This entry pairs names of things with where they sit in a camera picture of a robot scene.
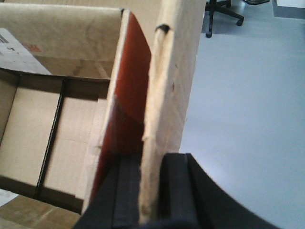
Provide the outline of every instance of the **cardboard flap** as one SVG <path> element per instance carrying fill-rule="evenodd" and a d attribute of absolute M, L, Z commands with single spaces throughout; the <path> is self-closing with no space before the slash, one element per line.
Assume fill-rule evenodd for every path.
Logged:
<path fill-rule="evenodd" d="M 22 43 L 51 74 L 61 76 L 110 79 L 121 19 L 121 9 L 0 4 L 0 28 Z M 1 35 L 10 44 L 8 35 Z M 46 74 L 26 67 L 22 71 Z"/>
<path fill-rule="evenodd" d="M 140 222 L 156 217 L 165 153 L 179 152 L 203 20 L 204 0 L 163 1 L 149 70 L 139 196 Z"/>

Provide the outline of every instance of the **cardboard wall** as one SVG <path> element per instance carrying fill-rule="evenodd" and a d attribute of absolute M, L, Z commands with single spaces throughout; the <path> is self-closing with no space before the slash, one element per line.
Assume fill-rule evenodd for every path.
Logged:
<path fill-rule="evenodd" d="M 157 26 L 162 0 L 5 0 L 4 2 L 84 5 L 130 9 L 138 19 L 149 47 L 152 49 L 154 32 Z"/>
<path fill-rule="evenodd" d="M 159 171 L 167 152 L 179 152 L 192 86 L 204 0 L 163 1 L 145 111 L 139 196 L 140 222 L 156 217 Z"/>
<path fill-rule="evenodd" d="M 110 79 L 121 14 L 115 8 L 67 10 L 60 5 L 3 3 L 0 28 L 7 29 L 52 75 Z"/>
<path fill-rule="evenodd" d="M 15 97 L 19 77 L 0 70 L 0 145 Z"/>

